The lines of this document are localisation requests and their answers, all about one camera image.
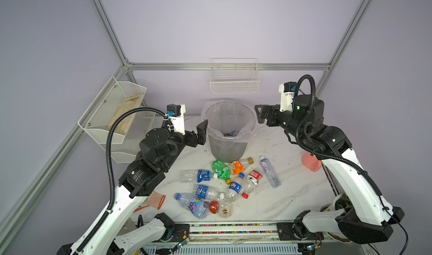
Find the clear bottle blue label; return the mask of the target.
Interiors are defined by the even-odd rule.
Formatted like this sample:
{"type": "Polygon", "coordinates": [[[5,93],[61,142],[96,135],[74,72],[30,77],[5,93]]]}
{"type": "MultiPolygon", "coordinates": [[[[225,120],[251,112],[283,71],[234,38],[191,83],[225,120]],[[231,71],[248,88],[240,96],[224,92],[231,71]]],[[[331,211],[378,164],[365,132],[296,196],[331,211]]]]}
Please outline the clear bottle blue label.
{"type": "Polygon", "coordinates": [[[224,136],[225,137],[237,137],[238,133],[239,133],[239,131],[234,130],[234,131],[231,131],[231,132],[228,132],[228,133],[224,133],[224,136]]]}

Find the white cap clear bottle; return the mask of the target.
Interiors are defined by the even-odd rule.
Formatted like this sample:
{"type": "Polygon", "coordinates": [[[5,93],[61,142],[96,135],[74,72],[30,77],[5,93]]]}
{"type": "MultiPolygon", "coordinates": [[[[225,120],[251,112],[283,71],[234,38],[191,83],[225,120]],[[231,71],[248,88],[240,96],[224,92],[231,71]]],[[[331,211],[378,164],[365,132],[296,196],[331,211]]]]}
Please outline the white cap clear bottle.
{"type": "Polygon", "coordinates": [[[259,159],[260,159],[260,165],[265,175],[267,176],[270,185],[273,188],[277,188],[281,186],[281,181],[279,179],[279,176],[277,172],[274,170],[273,166],[271,165],[269,159],[265,156],[260,156],[259,159]]]}

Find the colourful label water bottle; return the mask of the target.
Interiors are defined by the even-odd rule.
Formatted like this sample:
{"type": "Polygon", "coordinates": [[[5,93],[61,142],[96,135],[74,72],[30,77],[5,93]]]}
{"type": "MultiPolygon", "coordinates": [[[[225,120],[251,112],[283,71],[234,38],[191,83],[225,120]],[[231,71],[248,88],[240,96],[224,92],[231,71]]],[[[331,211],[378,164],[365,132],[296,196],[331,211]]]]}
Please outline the colourful label water bottle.
{"type": "Polygon", "coordinates": [[[200,220],[205,219],[209,214],[209,204],[192,193],[176,193],[174,199],[182,208],[200,220]]]}

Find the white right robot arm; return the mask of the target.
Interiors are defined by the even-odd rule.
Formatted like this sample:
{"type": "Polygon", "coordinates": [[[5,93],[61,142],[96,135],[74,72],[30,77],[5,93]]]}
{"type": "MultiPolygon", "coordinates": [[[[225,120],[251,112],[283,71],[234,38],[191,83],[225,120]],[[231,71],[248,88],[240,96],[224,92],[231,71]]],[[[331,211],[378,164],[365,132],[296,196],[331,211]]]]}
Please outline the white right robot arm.
{"type": "Polygon", "coordinates": [[[351,206],[329,212],[305,210],[294,220],[297,237],[327,232],[343,234],[357,244],[389,240],[393,224],[405,213],[383,197],[382,192],[357,159],[352,144],[338,127],[324,121],[324,102],[313,95],[297,95],[289,99],[288,108],[281,105],[256,105],[259,123],[283,128],[295,144],[322,161],[336,178],[351,201],[351,206]]]}

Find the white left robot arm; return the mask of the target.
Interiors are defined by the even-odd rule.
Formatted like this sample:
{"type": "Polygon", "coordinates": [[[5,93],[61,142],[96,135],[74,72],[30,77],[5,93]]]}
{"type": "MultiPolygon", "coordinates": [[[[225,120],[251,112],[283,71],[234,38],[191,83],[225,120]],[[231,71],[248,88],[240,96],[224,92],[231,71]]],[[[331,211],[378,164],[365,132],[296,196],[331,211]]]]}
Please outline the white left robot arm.
{"type": "Polygon", "coordinates": [[[165,179],[185,147],[203,145],[207,139],[208,121],[197,125],[197,131],[169,133],[162,127],[150,130],[140,142],[137,159],[128,165],[103,210],[83,237],[66,244],[59,255],[133,255],[147,244],[169,240],[175,223],[165,213],[155,215],[147,224],[121,234],[132,213],[146,201],[165,179]]]}

